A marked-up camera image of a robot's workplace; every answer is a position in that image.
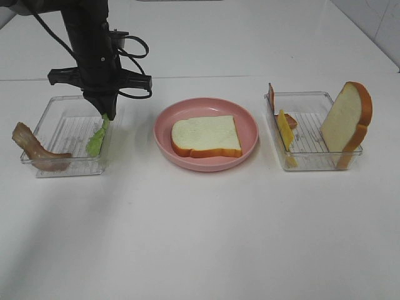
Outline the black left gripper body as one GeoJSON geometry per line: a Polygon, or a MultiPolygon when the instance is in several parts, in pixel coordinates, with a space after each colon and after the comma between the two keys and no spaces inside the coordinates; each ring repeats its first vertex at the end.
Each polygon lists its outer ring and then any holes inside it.
{"type": "Polygon", "coordinates": [[[80,88],[86,92],[104,94],[108,91],[117,91],[119,95],[129,97],[125,89],[141,89],[146,91],[146,97],[153,95],[152,77],[145,74],[143,68],[137,62],[146,57],[145,54],[135,55],[124,49],[117,49],[110,60],[101,59],[97,67],[69,67],[64,69],[52,69],[47,75],[50,84],[68,84],[80,88]],[[130,71],[121,67],[120,56],[129,58],[139,69],[139,72],[130,71]]]}

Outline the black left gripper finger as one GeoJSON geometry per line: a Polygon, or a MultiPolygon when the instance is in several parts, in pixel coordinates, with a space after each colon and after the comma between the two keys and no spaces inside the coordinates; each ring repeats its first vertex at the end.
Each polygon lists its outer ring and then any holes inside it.
{"type": "Polygon", "coordinates": [[[106,114],[106,96],[98,92],[83,92],[85,100],[89,101],[100,113],[106,114]]]}
{"type": "Polygon", "coordinates": [[[108,91],[101,95],[102,115],[106,114],[110,121],[116,117],[117,109],[117,91],[108,91]]]}

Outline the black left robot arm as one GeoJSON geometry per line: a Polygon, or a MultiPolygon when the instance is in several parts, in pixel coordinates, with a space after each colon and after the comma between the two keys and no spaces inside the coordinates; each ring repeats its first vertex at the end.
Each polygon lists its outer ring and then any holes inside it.
{"type": "Polygon", "coordinates": [[[75,60],[74,67],[50,70],[49,83],[79,88],[84,99],[109,120],[116,116],[118,96],[127,95],[124,89],[147,91],[143,99],[152,96],[152,77],[142,68],[138,72],[124,69],[120,61],[124,56],[136,63],[146,57],[149,47],[141,38],[126,31],[110,30],[107,1],[1,1],[1,7],[21,16],[34,16],[75,60]],[[40,17],[55,11],[62,15],[69,44],[40,17]]]}

